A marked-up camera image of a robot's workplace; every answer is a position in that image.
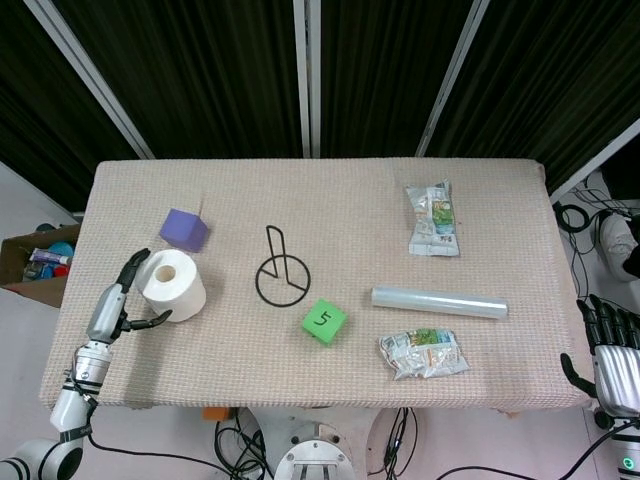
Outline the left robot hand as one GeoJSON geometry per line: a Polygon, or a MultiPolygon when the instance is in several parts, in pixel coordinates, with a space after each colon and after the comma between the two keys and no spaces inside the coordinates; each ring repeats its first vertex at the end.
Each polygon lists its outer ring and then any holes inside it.
{"type": "Polygon", "coordinates": [[[124,264],[114,284],[104,290],[89,321],[86,334],[91,341],[107,345],[114,343],[122,332],[154,328],[169,319],[172,309],[151,319],[128,320],[125,303],[137,271],[150,256],[148,248],[134,253],[124,264]]]}

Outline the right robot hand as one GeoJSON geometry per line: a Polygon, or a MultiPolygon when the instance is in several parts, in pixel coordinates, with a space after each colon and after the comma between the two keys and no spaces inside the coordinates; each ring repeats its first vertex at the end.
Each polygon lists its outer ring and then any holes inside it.
{"type": "Polygon", "coordinates": [[[592,358],[594,379],[576,372],[570,356],[560,355],[569,383],[588,397],[612,419],[639,416],[639,315],[615,308],[596,295],[577,300],[592,358]]]}

